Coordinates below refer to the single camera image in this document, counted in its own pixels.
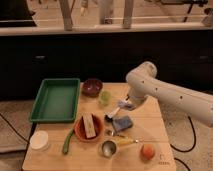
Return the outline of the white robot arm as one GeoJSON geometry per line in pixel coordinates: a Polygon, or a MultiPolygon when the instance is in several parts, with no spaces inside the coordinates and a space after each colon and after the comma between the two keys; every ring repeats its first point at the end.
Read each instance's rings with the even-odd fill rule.
{"type": "Polygon", "coordinates": [[[157,68],[149,61],[143,62],[126,75],[130,87],[128,96],[134,107],[139,107],[148,96],[153,96],[213,127],[213,95],[160,81],[156,75],[157,68]]]}

